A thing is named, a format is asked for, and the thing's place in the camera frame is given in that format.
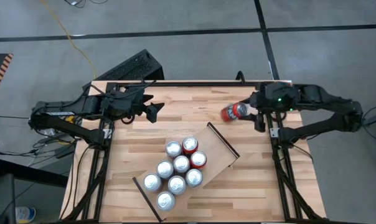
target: yellow cable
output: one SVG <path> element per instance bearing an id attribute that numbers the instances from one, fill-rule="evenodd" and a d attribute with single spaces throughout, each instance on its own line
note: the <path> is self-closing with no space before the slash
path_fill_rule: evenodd
<path id="1" fill-rule="evenodd" d="M 69 39 L 71 45 L 74 47 L 74 49 L 78 50 L 84 56 L 84 58 L 87 59 L 88 63 L 91 65 L 91 68 L 93 69 L 94 79 L 96 79 L 96 71 L 95 71 L 94 65 L 91 63 L 90 59 L 88 59 L 88 57 L 85 55 L 85 53 L 82 52 L 82 50 L 80 50 L 78 47 L 76 47 L 76 45 L 73 43 L 72 39 L 70 38 L 70 35 L 69 35 L 68 31 L 63 27 L 63 25 L 59 21 L 57 15 L 55 15 L 54 12 L 52 12 L 52 10 L 50 9 L 47 1 L 46 0 L 40 0 L 40 2 L 50 12 L 50 14 L 52 15 L 52 17 L 59 23 L 59 25 L 61 26 L 61 28 L 63 29 L 63 31 L 66 33 L 66 36 L 68 37 L 68 39 Z"/>

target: orange striped tape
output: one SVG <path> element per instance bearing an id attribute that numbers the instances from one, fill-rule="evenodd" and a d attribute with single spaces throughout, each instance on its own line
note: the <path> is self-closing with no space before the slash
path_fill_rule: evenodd
<path id="1" fill-rule="evenodd" d="M 2 61 L 2 65 L 0 66 L 0 82 L 2 78 L 4 78 L 4 75 L 6 74 L 6 70 L 9 64 L 11 63 L 13 56 L 14 56 L 13 54 L 8 54 L 6 58 Z"/>

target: red soda can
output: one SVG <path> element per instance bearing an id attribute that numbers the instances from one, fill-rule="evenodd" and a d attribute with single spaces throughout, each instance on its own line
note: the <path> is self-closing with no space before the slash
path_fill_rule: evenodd
<path id="1" fill-rule="evenodd" d="M 244 103 L 234 103 L 228 105 L 220 111 L 220 116 L 224 122 L 229 122 L 245 116 L 248 109 Z"/>
<path id="2" fill-rule="evenodd" d="M 185 138 L 182 142 L 182 151 L 185 155 L 191 155 L 198 150 L 198 140 L 194 137 Z"/>
<path id="3" fill-rule="evenodd" d="M 196 151 L 190 157 L 190 164 L 195 169 L 203 168 L 206 162 L 207 158 L 203 152 Z"/>

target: wooden tabletop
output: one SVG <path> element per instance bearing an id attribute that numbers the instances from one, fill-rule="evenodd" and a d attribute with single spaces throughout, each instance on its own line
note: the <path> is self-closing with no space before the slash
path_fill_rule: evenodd
<path id="1" fill-rule="evenodd" d="M 92 84 L 105 91 L 105 81 Z M 154 167 L 165 156 L 164 146 L 168 141 L 180 140 L 198 133 L 208 122 L 218 129 L 241 156 L 233 166 L 226 168 L 205 185 L 204 189 L 191 197 L 186 208 L 173 212 L 173 216 L 168 217 L 165 222 L 283 221 L 268 131 L 259 133 L 254 130 L 253 123 L 248 121 L 224 123 L 219 115 L 220 110 L 227 104 L 247 98 L 253 91 L 254 87 L 250 86 L 148 87 L 145 94 L 154 95 L 151 101 L 164 102 L 165 106 L 157 115 L 157 122 L 154 124 L 147 121 L 145 115 L 136 117 L 130 125 L 120 121 L 115 123 L 100 222 L 157 222 L 132 177 Z M 90 90 L 90 94 L 96 93 L 94 89 Z M 98 123 L 99 121 L 84 120 L 83 126 L 94 129 L 98 128 Z M 297 111 L 288 113 L 284 126 L 302 126 L 300 114 Z M 309 152 L 305 140 L 298 141 L 296 145 Z M 79 141 L 76 146 L 72 199 L 64 217 L 72 210 L 77 163 L 86 147 L 84 141 Z M 299 192 L 316 213 L 325 217 L 310 158 L 295 149 L 290 149 L 290 156 Z M 87 189 L 92 157 L 93 151 L 88 150 L 82 159 L 76 203 Z M 70 183 L 71 178 L 65 191 L 62 210 L 67 204 Z M 286 191 L 291 216 L 294 216 L 291 194 L 288 189 Z M 95 199 L 96 192 L 91 200 L 89 218 L 93 216 Z"/>

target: gray floor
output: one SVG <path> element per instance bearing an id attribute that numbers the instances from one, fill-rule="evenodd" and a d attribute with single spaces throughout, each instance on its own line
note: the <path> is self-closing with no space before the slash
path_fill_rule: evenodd
<path id="1" fill-rule="evenodd" d="M 260 26 L 250 0 L 109 0 L 101 5 L 87 1 L 83 9 L 63 1 L 49 1 L 49 5 L 75 35 Z M 267 0 L 261 5 L 267 27 L 376 24 L 376 0 Z M 0 0 L 0 37 L 42 35 L 63 32 L 39 1 Z M 329 93 L 359 100 L 364 111 L 376 106 L 376 29 L 272 33 L 270 40 L 281 79 L 321 85 Z M 247 79 L 271 79 L 261 34 L 75 43 L 91 58 L 98 74 L 148 49 L 163 65 L 166 79 L 233 79 L 239 70 Z M 14 59 L 0 85 L 3 116 L 28 117 L 39 100 L 71 100 L 93 78 L 89 64 L 66 40 L 0 43 L 0 53 L 8 52 Z M 312 123 L 327 116 L 322 111 L 306 112 L 303 120 Z M 40 138 L 23 119 L 2 118 L 0 131 L 1 151 L 26 152 Z M 309 144 L 327 216 L 376 223 L 376 141 L 360 130 L 323 134 Z M 24 165 L 31 161 L 7 159 Z M 52 164 L 52 170 L 63 172 L 65 164 L 58 163 Z M 44 217 L 38 220 L 56 217 L 62 199 L 57 195 L 62 192 L 56 190 L 60 189 L 30 189 L 19 204 L 41 208 Z M 38 197 L 40 191 L 55 193 Z"/>

